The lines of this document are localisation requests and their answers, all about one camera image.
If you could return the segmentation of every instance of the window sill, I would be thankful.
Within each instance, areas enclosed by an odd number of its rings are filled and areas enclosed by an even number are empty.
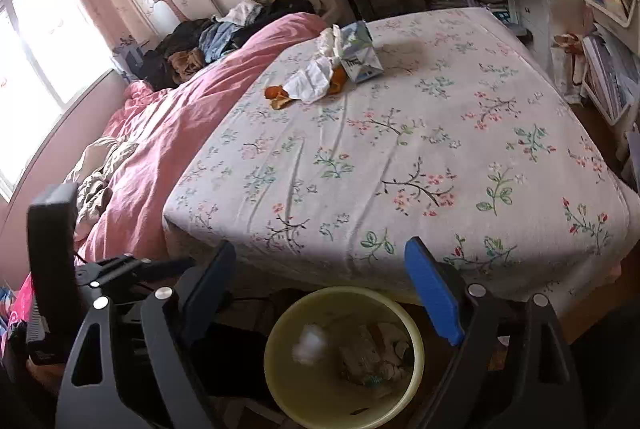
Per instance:
[[[98,77],[97,80],[95,80],[93,83],[91,83],[89,86],[87,86],[84,91],[79,93],[77,96],[74,96],[72,104],[69,105],[69,107],[62,113],[62,115],[60,116],[58,121],[55,123],[53,128],[51,128],[51,131],[49,132],[49,134],[44,138],[44,140],[40,144],[40,146],[37,149],[37,151],[33,154],[31,159],[29,160],[29,163],[24,168],[24,171],[22,172],[22,174],[20,176],[20,180],[18,180],[18,183],[16,184],[13,192],[11,193],[11,196],[9,197],[8,202],[6,200],[6,197],[0,195],[0,219],[2,219],[3,216],[6,217],[6,216],[9,215],[9,212],[11,211],[11,208],[14,205],[16,197],[18,196],[18,193],[20,192],[20,189],[21,189],[22,185],[24,184],[24,181],[28,177],[31,168],[33,168],[33,165],[35,164],[36,160],[42,154],[44,149],[47,147],[47,144],[49,143],[51,138],[56,134],[56,132],[60,128],[60,125],[62,125],[62,123],[65,122],[66,119],[68,119],[68,117],[81,104],[81,102],[84,101],[84,98],[89,93],[91,93],[91,91],[98,84],[100,84],[100,82],[102,82],[107,75],[109,75],[113,71],[114,71],[113,69],[108,69],[105,73],[103,73],[100,77]]]

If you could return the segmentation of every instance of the pink bedding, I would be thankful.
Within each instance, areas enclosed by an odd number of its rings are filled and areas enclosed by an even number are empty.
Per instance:
[[[127,101],[104,131],[140,145],[111,180],[113,198],[78,252],[87,261],[131,252],[166,258],[162,208],[191,159],[246,89],[289,46],[326,28],[311,14],[290,14],[267,25],[230,54],[176,90],[152,92],[143,82],[127,88]],[[12,321],[25,319],[31,303],[25,281]]]

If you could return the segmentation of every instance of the floral tablecloth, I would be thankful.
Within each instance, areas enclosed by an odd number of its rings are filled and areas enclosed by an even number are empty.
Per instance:
[[[495,294],[590,291],[640,237],[640,199],[609,172],[526,48],[478,8],[369,24],[385,72],[272,110],[316,50],[289,48],[206,141],[164,208],[167,237],[319,285],[412,294],[404,244]]]

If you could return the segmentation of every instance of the yellow trash can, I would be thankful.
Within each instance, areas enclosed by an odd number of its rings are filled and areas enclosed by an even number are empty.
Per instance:
[[[376,399],[363,386],[340,378],[332,365],[294,362],[292,349],[306,325],[325,327],[339,317],[367,322],[400,321],[414,349],[414,371],[394,393]],[[264,352],[264,373],[284,413],[307,429],[372,429],[395,417],[422,380],[424,346],[414,320],[396,302],[366,288],[323,288],[294,303],[276,322]]]

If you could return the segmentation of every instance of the silver bolt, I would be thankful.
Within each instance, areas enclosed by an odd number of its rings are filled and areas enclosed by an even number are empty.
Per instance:
[[[486,294],[486,288],[479,283],[470,284],[466,290],[473,297],[484,297],[484,294]]]
[[[158,290],[154,292],[156,299],[159,299],[161,301],[165,299],[169,299],[173,294],[174,294],[174,291],[168,286],[161,286],[160,288],[158,288]]]
[[[540,308],[544,308],[549,304],[549,300],[546,298],[546,295],[543,294],[535,294],[533,296],[533,302],[540,306]]]
[[[101,295],[94,301],[94,308],[102,310],[107,304],[109,304],[109,298],[106,295]]]

